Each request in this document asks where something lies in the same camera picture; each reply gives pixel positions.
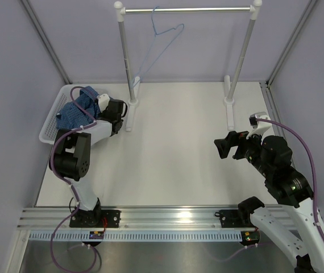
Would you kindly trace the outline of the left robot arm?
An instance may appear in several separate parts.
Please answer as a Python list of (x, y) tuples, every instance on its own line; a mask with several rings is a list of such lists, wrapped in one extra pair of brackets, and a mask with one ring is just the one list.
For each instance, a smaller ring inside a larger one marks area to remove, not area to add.
[(111, 137), (121, 129), (126, 114), (127, 104), (124, 101), (110, 99), (101, 111), (100, 119), (93, 119), (86, 126), (71, 130), (60, 129), (57, 132), (49, 167), (56, 177), (67, 183), (73, 194), (75, 209), (68, 216), (72, 228), (106, 228), (107, 221), (117, 215), (101, 208), (99, 198), (93, 192), (91, 184), (85, 180), (90, 167), (92, 146), (92, 135), (86, 131), (102, 126), (101, 138)]

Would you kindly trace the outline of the light blue wire hanger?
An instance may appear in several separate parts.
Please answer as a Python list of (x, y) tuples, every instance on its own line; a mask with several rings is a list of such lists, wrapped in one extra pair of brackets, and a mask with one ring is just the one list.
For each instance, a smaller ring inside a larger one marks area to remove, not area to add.
[(153, 40), (148, 48), (148, 51), (140, 64), (138, 71), (135, 73), (132, 87), (136, 87), (137, 84), (149, 74), (153, 66), (162, 57), (164, 52), (174, 43), (174, 41), (183, 33), (185, 24), (180, 23), (174, 27), (166, 28), (159, 31), (154, 20), (154, 14), (159, 6), (153, 8), (151, 13), (151, 24), (153, 29)]

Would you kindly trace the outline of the blue plaid shirt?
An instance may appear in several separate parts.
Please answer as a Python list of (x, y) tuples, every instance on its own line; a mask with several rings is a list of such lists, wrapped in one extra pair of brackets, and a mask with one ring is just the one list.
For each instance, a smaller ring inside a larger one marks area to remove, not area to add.
[(66, 103), (56, 114), (56, 128), (77, 129), (97, 120), (100, 109), (97, 97), (100, 94), (91, 86), (76, 86), (70, 91), (71, 102)]

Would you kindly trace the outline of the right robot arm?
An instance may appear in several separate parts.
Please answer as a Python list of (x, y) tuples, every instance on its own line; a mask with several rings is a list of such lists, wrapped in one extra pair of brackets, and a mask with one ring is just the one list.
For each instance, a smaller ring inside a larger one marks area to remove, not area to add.
[(287, 256), (295, 272), (324, 272), (324, 224), (314, 208), (314, 192), (307, 179), (291, 165), (292, 150), (280, 136), (231, 131), (214, 140), (221, 159), (235, 147), (233, 159), (247, 160), (265, 179), (269, 194), (287, 212), (299, 237), (277, 221), (257, 197), (238, 205), (237, 218), (265, 233)]

